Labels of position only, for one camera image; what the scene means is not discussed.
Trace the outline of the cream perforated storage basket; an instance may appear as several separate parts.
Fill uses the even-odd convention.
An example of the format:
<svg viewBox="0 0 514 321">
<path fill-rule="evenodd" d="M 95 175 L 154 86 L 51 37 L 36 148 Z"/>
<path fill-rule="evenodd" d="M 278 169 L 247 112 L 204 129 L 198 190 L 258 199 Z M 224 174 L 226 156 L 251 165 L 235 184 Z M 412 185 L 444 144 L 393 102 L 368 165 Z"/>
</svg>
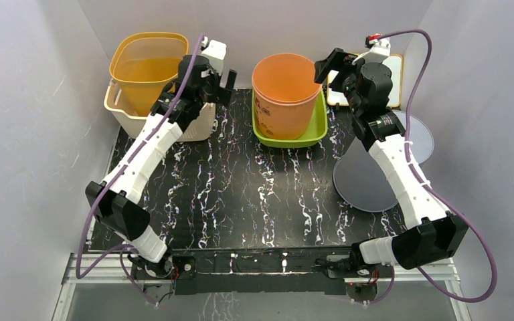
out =
<svg viewBox="0 0 514 321">
<path fill-rule="evenodd" d="M 141 133 L 147 117 L 137 115 L 113 79 L 106 90 L 104 107 L 112 113 L 129 137 L 136 138 Z M 208 139 L 213 132 L 215 119 L 216 105 L 206 104 L 178 141 L 199 142 Z"/>
</svg>

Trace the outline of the orange plastic bucket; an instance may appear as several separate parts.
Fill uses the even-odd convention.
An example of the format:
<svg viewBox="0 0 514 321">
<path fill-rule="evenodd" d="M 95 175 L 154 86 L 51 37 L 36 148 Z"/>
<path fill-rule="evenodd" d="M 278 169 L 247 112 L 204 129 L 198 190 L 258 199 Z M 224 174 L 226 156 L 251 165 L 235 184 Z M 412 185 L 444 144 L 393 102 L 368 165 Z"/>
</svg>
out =
<svg viewBox="0 0 514 321">
<path fill-rule="evenodd" d="M 309 58 L 278 53 L 255 66 L 252 89 L 259 131 L 267 138 L 294 140 L 309 126 L 321 85 Z"/>
</svg>

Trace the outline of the yellow slatted waste basket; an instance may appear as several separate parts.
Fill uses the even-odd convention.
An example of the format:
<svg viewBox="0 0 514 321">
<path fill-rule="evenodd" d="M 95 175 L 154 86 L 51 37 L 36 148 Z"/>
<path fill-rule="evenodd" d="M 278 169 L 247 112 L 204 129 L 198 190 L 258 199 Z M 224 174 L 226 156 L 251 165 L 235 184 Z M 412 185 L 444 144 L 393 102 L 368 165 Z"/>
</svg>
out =
<svg viewBox="0 0 514 321">
<path fill-rule="evenodd" d="M 188 51 L 187 38 L 170 32 L 136 33 L 119 44 L 110 75 L 138 116 L 147 116 L 164 86 L 177 77 Z"/>
</svg>

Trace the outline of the grey plastic bucket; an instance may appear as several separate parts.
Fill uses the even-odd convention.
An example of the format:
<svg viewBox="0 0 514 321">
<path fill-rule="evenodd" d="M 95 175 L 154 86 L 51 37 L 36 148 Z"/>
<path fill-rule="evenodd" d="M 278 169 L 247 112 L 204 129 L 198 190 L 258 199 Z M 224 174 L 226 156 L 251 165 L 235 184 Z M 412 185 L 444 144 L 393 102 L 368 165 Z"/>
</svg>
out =
<svg viewBox="0 0 514 321">
<path fill-rule="evenodd" d="M 432 155 L 434 138 L 430 129 L 415 116 L 410 117 L 410 125 L 410 138 L 414 142 L 411 151 L 422 165 Z M 362 211 L 382 212 L 398 204 L 384 173 L 357 138 L 337 161 L 333 183 L 344 201 Z"/>
</svg>

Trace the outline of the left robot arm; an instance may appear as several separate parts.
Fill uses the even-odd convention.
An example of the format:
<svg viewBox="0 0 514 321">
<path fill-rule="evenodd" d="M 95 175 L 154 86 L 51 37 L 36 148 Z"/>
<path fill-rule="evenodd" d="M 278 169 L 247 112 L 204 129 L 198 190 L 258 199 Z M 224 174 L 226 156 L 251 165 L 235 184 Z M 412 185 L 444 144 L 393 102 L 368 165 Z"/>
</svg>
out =
<svg viewBox="0 0 514 321">
<path fill-rule="evenodd" d="M 173 270 L 168 247 L 153 231 L 150 215 L 139 206 L 143 190 L 167 151 L 197 120 L 208 103 L 227 105 L 236 71 L 230 70 L 221 86 L 224 57 L 208 53 L 186 55 L 178 76 L 159 92 L 140 134 L 101 183 L 90 182 L 86 196 L 97 222 L 133 246 L 156 278 Z"/>
</svg>

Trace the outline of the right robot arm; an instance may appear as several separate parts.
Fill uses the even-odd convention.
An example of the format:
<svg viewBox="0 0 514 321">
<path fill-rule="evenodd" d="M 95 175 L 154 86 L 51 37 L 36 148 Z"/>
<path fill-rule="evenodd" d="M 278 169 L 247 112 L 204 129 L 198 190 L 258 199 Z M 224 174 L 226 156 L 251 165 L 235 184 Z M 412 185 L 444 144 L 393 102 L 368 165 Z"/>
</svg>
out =
<svg viewBox="0 0 514 321">
<path fill-rule="evenodd" d="M 381 62 L 367 62 L 336 47 L 327 58 L 315 62 L 315 83 L 323 83 L 331 71 L 336 71 L 337 77 L 329 87 L 346 97 L 355 137 L 385 175 L 407 230 L 354 243 L 348 258 L 323 261 L 323 265 L 366 277 L 379 264 L 411 270 L 452 257 L 468 225 L 431 195 L 428 181 L 416 178 L 421 170 L 408 150 L 407 131 L 388 107 L 391 70 Z"/>
</svg>

